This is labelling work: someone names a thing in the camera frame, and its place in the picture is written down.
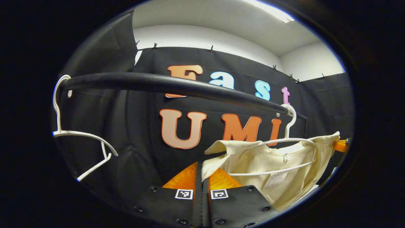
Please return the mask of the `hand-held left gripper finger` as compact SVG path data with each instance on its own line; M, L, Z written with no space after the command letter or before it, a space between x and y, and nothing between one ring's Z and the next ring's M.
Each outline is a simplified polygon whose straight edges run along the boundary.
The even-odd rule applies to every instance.
M202 162L198 161L162 186L149 185L132 204L131 212L145 228L203 226Z
M240 184L222 169L204 180L202 187L204 228L247 228L278 214L255 186Z

